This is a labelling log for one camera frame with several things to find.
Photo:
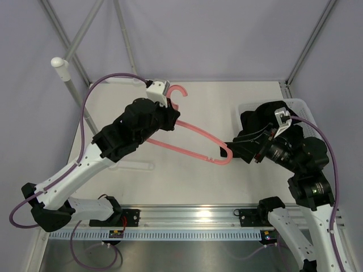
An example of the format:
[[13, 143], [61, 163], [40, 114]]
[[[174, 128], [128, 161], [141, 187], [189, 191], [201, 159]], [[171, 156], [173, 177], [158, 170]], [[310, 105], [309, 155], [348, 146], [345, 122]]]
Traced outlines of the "black shirt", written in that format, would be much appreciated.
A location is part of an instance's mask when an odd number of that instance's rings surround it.
[[292, 119], [297, 114], [285, 102], [271, 101], [240, 114], [242, 130], [227, 142], [233, 158], [258, 163], [268, 158], [276, 163], [301, 163], [309, 157], [303, 128]]

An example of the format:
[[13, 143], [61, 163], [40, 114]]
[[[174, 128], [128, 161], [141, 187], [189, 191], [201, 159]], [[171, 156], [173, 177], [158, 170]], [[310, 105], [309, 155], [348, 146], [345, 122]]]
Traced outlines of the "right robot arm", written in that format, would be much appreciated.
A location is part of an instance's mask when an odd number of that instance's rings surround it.
[[281, 135], [268, 125], [253, 134], [240, 134], [228, 143], [235, 158], [260, 163], [267, 158], [291, 171], [289, 191], [307, 223], [308, 240], [293, 223], [282, 200], [275, 196], [261, 199], [257, 219], [273, 226], [284, 239], [300, 271], [352, 271], [333, 215], [336, 203], [331, 185], [323, 174], [328, 164], [327, 146], [319, 138], [305, 137], [303, 128], [294, 125]]

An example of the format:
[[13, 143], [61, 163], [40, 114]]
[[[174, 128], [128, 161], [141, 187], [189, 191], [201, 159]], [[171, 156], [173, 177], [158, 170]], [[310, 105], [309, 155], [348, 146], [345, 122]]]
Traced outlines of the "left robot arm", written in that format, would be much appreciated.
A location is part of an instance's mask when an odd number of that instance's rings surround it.
[[123, 209], [114, 197], [77, 199], [72, 194], [96, 174], [135, 152], [158, 130], [173, 131], [180, 112], [170, 102], [167, 100], [163, 107], [150, 99], [135, 99], [122, 115], [93, 137], [75, 162], [40, 184], [25, 184], [22, 193], [31, 199], [35, 222], [46, 232], [81, 220], [88, 220], [92, 227], [120, 224]]

